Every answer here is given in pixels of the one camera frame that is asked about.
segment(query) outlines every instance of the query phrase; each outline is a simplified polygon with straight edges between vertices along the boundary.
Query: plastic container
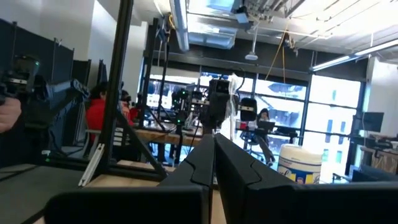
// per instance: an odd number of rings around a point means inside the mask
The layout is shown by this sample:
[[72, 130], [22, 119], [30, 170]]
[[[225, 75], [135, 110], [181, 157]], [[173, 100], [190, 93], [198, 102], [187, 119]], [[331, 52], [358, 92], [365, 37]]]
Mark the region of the plastic container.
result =
[[322, 154], [301, 146], [283, 144], [280, 148], [278, 173], [299, 184], [319, 184]]

